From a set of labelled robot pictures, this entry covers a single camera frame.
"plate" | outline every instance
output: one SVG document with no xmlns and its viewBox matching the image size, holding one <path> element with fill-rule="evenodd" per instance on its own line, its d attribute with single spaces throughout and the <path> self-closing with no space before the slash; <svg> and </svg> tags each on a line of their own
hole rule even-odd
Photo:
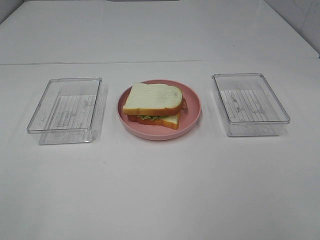
<svg viewBox="0 0 320 240">
<path fill-rule="evenodd" d="M 177 81 L 165 79 L 148 80 L 143 81 L 142 83 L 167 84 L 180 88 L 183 93 L 183 97 L 186 100 L 187 109 L 181 110 L 180 112 L 179 128 L 177 130 L 159 125 L 143 125 L 129 121 L 127 115 L 123 113 L 123 106 L 125 105 L 131 91 L 130 87 L 121 95 L 117 104 L 119 118 L 126 130 L 143 139 L 164 141 L 177 138 L 188 132 L 196 125 L 201 113 L 201 102 L 198 95 L 190 87 Z"/>
</svg>

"white table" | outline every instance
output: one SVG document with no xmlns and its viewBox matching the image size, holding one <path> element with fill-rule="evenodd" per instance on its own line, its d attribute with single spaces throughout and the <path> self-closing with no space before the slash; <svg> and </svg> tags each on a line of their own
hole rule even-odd
<svg viewBox="0 0 320 240">
<path fill-rule="evenodd" d="M 0 64 L 317 58 L 263 0 L 28 1 L 0 25 Z"/>
<path fill-rule="evenodd" d="M 261 72 L 291 117 L 275 137 L 227 137 L 214 73 Z M 100 139 L 39 146 L 27 124 L 49 79 L 109 85 Z M 0 66 L 0 239 L 318 240 L 317 59 Z M 170 141 L 128 133 L 116 102 L 133 82 L 171 79 L 202 101 Z"/>
</svg>

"sandwich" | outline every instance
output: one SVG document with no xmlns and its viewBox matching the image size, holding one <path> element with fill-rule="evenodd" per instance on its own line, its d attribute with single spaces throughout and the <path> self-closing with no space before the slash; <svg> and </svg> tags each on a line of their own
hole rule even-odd
<svg viewBox="0 0 320 240">
<path fill-rule="evenodd" d="M 167 84 L 133 84 L 122 110 L 129 121 L 178 129 L 180 111 L 186 108 L 182 91 Z"/>
</svg>

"plastic container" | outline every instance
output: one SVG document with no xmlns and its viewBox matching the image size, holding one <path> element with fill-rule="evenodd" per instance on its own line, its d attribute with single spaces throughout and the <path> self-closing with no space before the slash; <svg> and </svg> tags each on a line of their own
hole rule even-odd
<svg viewBox="0 0 320 240">
<path fill-rule="evenodd" d="M 100 77 L 50 80 L 27 133 L 39 145 L 92 142 L 104 113 L 101 85 Z"/>
<path fill-rule="evenodd" d="M 228 136 L 277 136 L 290 123 L 287 112 L 262 74 L 215 74 L 212 79 Z"/>
</svg>

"white bread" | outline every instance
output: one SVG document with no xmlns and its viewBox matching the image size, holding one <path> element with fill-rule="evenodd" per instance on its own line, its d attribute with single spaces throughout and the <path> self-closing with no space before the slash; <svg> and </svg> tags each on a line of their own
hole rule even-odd
<svg viewBox="0 0 320 240">
<path fill-rule="evenodd" d="M 155 120 L 141 119 L 136 115 L 128 115 L 128 119 L 131 122 L 138 122 L 139 124 L 159 125 L 159 126 L 164 126 L 164 127 L 176 130 L 179 127 L 180 112 L 176 115 L 171 115 L 171 116 L 167 116 L 167 117 L 155 119 Z"/>
<path fill-rule="evenodd" d="M 182 91 L 167 84 L 134 83 L 123 106 L 125 115 L 171 116 L 183 107 Z"/>
</svg>

